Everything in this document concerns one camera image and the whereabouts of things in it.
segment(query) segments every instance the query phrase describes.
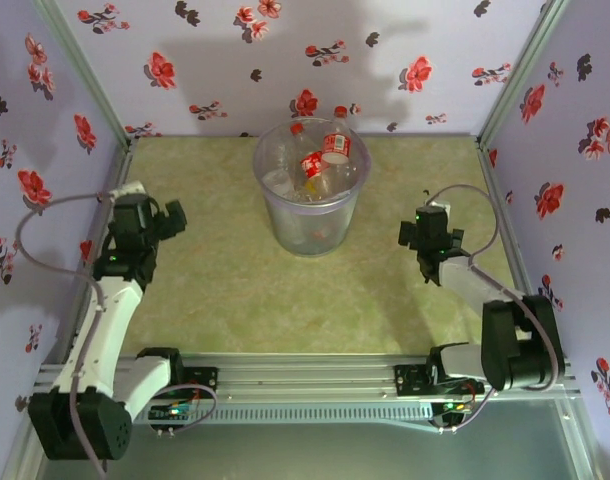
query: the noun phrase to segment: robotic arm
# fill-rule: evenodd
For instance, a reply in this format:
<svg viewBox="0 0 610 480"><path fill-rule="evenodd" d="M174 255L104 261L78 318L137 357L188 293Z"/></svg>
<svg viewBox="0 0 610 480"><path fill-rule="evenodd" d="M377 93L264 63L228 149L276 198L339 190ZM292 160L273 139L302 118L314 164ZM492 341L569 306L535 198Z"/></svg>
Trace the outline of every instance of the robotic arm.
<svg viewBox="0 0 610 480"><path fill-rule="evenodd" d="M77 412L83 429L98 458L113 460L127 450L132 422L152 397L170 383L182 383L182 363L174 349L146 349L125 378L116 382L114 376L129 322L153 279L158 244L185 230L185 214L180 203L174 201L166 205L165 215L140 183L125 185L111 194L113 220L93 268L93 277L105 297L105 310L87 351L82 351L99 308L93 296L74 348L52 390L32 395L28 407L45 454L52 460L87 458L68 408L75 376ZM84 363L77 374L81 355Z"/></svg>
<svg viewBox="0 0 610 480"><path fill-rule="evenodd" d="M427 374L434 385L455 378L487 381L497 391L533 386L552 377L552 362L543 338L517 304L515 298L535 315L556 353L558 375L565 363L554 312L540 295L504 289L490 284L488 275L469 264L470 254L461 248L464 232L447 230L444 208L426 205L416 210L416 223L401 222L398 243L417 252L426 283L434 282L454 291L480 315L481 345L452 344L434 347L427 361ZM519 339L518 332L526 339Z"/></svg>

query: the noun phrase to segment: red bottle cap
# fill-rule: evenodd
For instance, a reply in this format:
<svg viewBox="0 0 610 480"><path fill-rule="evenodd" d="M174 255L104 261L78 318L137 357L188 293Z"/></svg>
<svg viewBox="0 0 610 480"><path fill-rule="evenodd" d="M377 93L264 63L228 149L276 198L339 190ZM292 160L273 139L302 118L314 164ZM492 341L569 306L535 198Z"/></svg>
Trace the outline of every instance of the red bottle cap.
<svg viewBox="0 0 610 480"><path fill-rule="evenodd" d="M347 116L347 109L343 106L338 106L334 109L334 116L335 117L346 117Z"/></svg>
<svg viewBox="0 0 610 480"><path fill-rule="evenodd" d="M294 125L289 127L289 129L292 132L292 135L298 135L299 133L301 133L303 131L303 124L295 123Z"/></svg>

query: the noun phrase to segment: bottle label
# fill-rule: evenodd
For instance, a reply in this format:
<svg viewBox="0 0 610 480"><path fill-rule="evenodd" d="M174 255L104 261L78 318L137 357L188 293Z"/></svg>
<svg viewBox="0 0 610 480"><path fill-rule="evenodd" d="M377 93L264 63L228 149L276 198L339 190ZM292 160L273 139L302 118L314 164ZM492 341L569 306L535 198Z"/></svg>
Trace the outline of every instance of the bottle label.
<svg viewBox="0 0 610 480"><path fill-rule="evenodd" d="M323 153L340 153L349 157L349 147L352 141L340 133L331 133L325 137Z"/></svg>
<svg viewBox="0 0 610 480"><path fill-rule="evenodd" d="M323 171L323 162L321 161L321 152L314 152L301 160L301 167L307 175L307 178L320 175Z"/></svg>

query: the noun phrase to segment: clear plastic bucket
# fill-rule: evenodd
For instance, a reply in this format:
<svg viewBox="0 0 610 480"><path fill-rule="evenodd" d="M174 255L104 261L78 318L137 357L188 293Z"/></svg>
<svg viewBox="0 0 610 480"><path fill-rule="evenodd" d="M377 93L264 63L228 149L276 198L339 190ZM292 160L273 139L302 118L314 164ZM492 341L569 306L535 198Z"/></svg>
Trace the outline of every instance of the clear plastic bucket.
<svg viewBox="0 0 610 480"><path fill-rule="evenodd" d="M299 174L294 171L295 163L286 160L293 142L290 126L297 121L303 124L310 138L319 145L323 144L329 120L311 117L293 119L274 127L259 138L254 152L253 169L263 190L278 243L295 255L319 256L331 252L345 239L358 194L367 180L372 162L367 147L356 132L352 131L350 161L355 169L349 193L338 199L314 204L295 203L274 193L263 181L267 174L279 168L287 170L290 175Z"/></svg>

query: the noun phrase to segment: floral wallpaper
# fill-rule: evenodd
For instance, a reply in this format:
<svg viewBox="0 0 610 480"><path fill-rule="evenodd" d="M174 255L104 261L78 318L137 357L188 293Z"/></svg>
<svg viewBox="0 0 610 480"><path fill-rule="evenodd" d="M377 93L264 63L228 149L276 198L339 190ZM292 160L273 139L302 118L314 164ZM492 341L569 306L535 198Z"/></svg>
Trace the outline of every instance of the floral wallpaper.
<svg viewBox="0 0 610 480"><path fill-rule="evenodd" d="M362 133L478 134L544 4L49 2L128 135L231 136L337 105Z"/></svg>
<svg viewBox="0 0 610 480"><path fill-rule="evenodd" d="M0 476L40 364L68 341L60 332L75 287L27 263L16 225L39 212L24 232L27 249L49 264L82 265L97 204L43 209L101 190L116 153L114 133L31 2L0 1Z"/></svg>
<svg viewBox="0 0 610 480"><path fill-rule="evenodd" d="M610 478L610 0L570 3L490 148Z"/></svg>

